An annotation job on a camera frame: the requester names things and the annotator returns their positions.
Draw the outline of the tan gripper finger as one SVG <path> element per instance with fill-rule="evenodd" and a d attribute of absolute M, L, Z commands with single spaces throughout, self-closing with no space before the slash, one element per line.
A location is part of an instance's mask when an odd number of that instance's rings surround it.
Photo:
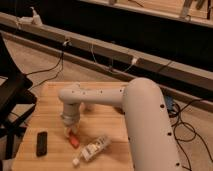
<path fill-rule="evenodd" d="M 78 132 L 79 132 L 79 127 L 80 127 L 80 123 L 75 123 L 71 126 L 71 133 L 75 136 L 78 135 Z"/>
<path fill-rule="evenodd" d="M 64 126 L 64 135 L 69 136 L 69 133 L 70 133 L 70 126 L 65 125 Z"/>

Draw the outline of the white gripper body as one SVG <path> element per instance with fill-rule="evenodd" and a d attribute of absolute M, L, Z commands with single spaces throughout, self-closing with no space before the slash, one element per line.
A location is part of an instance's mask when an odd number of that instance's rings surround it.
<path fill-rule="evenodd" d="M 66 126 L 71 126 L 79 122 L 80 120 L 80 105 L 78 103 L 75 104 L 63 104 L 63 111 L 61 114 L 61 118 L 63 123 Z"/>

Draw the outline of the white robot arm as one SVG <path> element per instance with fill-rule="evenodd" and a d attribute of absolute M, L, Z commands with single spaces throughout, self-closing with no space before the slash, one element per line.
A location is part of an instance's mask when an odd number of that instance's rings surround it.
<path fill-rule="evenodd" d="M 79 122 L 81 102 L 121 108 L 134 171 L 182 171 L 164 96 L 152 80 L 136 78 L 125 86 L 109 89 L 83 89 L 72 84 L 61 89 L 58 97 L 67 127 Z"/>

